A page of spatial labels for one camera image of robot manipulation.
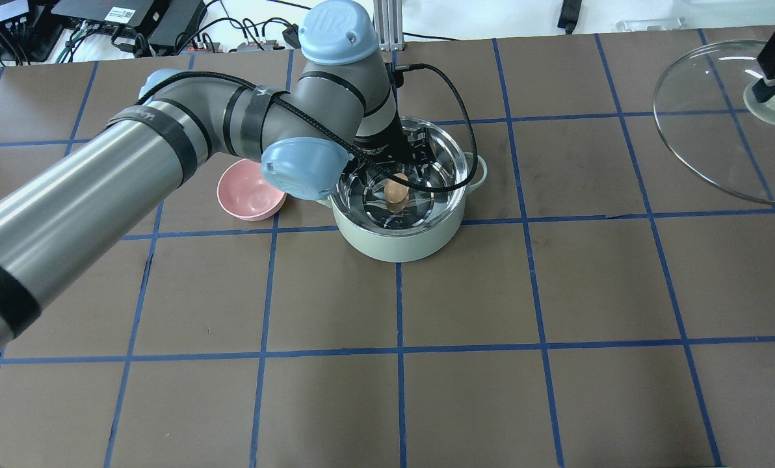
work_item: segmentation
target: cable connector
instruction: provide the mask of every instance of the cable connector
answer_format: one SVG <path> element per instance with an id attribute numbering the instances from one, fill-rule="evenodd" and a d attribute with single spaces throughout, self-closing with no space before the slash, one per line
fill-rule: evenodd
<path id="1" fill-rule="evenodd" d="M 289 47 L 292 47 L 293 49 L 301 48 L 301 39 L 298 39 L 298 30 L 299 26 L 295 23 L 290 24 L 283 30 L 284 41 L 286 41 L 286 44 L 289 44 Z"/>
<path id="2" fill-rule="evenodd" d="M 563 29 L 566 34 L 572 34 L 575 26 L 578 25 L 578 15 L 580 14 L 581 0 L 564 0 L 564 3 L 560 6 L 558 27 Z"/>

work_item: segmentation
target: black band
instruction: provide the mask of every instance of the black band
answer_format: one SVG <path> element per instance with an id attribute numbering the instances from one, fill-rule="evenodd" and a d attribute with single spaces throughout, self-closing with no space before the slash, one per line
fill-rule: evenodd
<path id="1" fill-rule="evenodd" d="M 205 129 L 203 121 L 197 116 L 197 114 L 195 114 L 191 109 L 188 109 L 185 104 L 177 103 L 177 101 L 168 99 L 167 97 L 154 97 L 150 101 L 151 103 L 156 103 L 156 101 L 158 101 L 159 103 L 171 104 L 171 106 L 174 106 L 182 112 L 185 112 L 185 115 L 189 116 L 189 118 L 191 118 L 191 120 L 197 124 L 197 127 L 200 128 L 201 133 L 203 133 L 203 138 L 205 138 L 205 147 L 208 149 L 208 157 L 211 157 L 211 136 L 209 135 L 209 131 Z"/>
<path id="2" fill-rule="evenodd" d="M 338 86 L 342 86 L 344 89 L 347 89 L 349 92 L 351 92 L 352 95 L 358 99 L 358 101 L 360 101 L 361 109 L 364 111 L 367 110 L 367 101 L 364 100 L 364 95 L 361 94 L 361 91 L 358 91 L 358 88 L 356 88 L 354 84 L 350 83 L 344 78 L 332 73 L 328 73 L 327 71 L 307 71 L 305 74 L 301 75 L 301 78 L 298 78 L 298 81 L 301 81 L 304 78 L 323 78 L 325 80 L 336 83 Z"/>
<path id="3" fill-rule="evenodd" d="M 369 112 L 365 112 L 364 116 L 368 118 L 369 116 L 374 115 L 376 112 L 379 112 L 379 109 L 381 109 L 382 107 L 385 107 L 385 104 L 388 103 L 388 99 L 390 99 L 390 91 L 388 91 L 387 94 L 385 94 L 385 98 L 382 99 L 382 102 L 379 103 L 378 106 L 373 107 L 373 109 L 371 109 Z"/>
<path id="4" fill-rule="evenodd" d="M 182 166 L 182 183 L 188 181 L 197 171 L 197 151 L 194 149 L 194 144 L 185 134 L 185 128 L 171 116 L 159 109 L 153 109 L 153 107 L 132 106 L 111 118 L 107 125 L 111 127 L 111 125 L 123 120 L 146 124 L 156 133 L 159 133 L 165 142 L 168 142 L 179 159 L 179 165 Z"/>
<path id="5" fill-rule="evenodd" d="M 40 304 L 15 276 L 0 266 L 0 316 L 15 335 L 40 317 Z"/>
<path id="6" fill-rule="evenodd" d="M 252 92 L 252 100 L 248 102 L 246 115 L 240 124 L 240 139 L 244 142 L 243 148 L 247 153 L 245 157 L 255 163 L 260 163 L 260 156 L 263 154 L 263 122 L 269 113 L 269 107 L 272 106 L 272 99 L 284 93 L 289 92 L 266 86 L 258 86 Z"/>
<path id="7" fill-rule="evenodd" d="M 226 104 L 226 113 L 223 117 L 223 139 L 226 142 L 226 150 L 232 156 L 237 156 L 237 152 L 234 151 L 234 145 L 231 142 L 231 118 L 234 113 L 234 104 L 237 103 L 237 100 L 247 89 L 244 86 L 240 86 L 240 88 L 234 90 L 232 97 L 229 98 L 229 103 Z"/>

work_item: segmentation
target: pot handle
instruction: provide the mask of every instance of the pot handle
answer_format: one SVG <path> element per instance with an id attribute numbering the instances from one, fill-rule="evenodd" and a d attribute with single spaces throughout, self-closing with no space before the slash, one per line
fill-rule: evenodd
<path id="1" fill-rule="evenodd" d="M 466 157 L 466 160 L 471 158 L 470 152 L 464 152 L 463 155 Z M 477 155 L 477 162 L 480 164 L 480 167 L 483 169 L 483 177 L 480 177 L 479 181 L 476 181 L 476 183 L 469 184 L 468 186 L 468 193 L 474 192 L 474 190 L 479 189 L 483 186 L 484 183 L 486 183 L 486 177 L 489 175 L 489 168 L 486 166 L 486 160 L 483 159 L 482 156 L 479 154 Z"/>

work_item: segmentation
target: tiled floor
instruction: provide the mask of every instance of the tiled floor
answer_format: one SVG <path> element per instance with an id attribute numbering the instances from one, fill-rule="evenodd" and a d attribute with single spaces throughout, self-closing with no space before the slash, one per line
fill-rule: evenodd
<path id="1" fill-rule="evenodd" d="M 775 208 L 702 183 L 650 114 L 682 53 L 769 33 L 408 44 L 397 60 L 453 78 L 489 163 L 453 241 L 394 265 L 313 202 L 236 221 L 215 201 L 235 158 L 215 155 L 0 355 L 0 465 L 775 466 Z M 153 69 L 287 86 L 302 63 L 0 71 L 0 198 Z M 399 101 L 468 149 L 433 74 Z"/>

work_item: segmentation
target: white pot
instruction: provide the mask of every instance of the white pot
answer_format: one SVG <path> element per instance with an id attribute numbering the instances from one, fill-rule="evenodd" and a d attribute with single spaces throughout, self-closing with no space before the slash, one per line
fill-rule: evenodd
<path id="1" fill-rule="evenodd" d="M 470 153 L 463 153 L 468 160 Z M 456 229 L 462 223 L 462 214 L 466 209 L 466 198 L 474 190 L 479 189 L 488 177 L 488 167 L 482 157 L 477 156 L 477 162 L 482 168 L 483 175 L 479 181 L 470 184 L 462 190 L 462 195 L 453 210 L 437 225 L 426 231 L 417 232 L 408 236 L 386 236 L 378 232 L 369 231 L 356 225 L 344 213 L 338 209 L 333 198 L 319 200 L 319 203 L 333 208 L 338 230 L 350 245 L 359 252 L 376 260 L 390 261 L 390 263 L 402 263 L 427 257 L 443 248 L 454 237 Z"/>

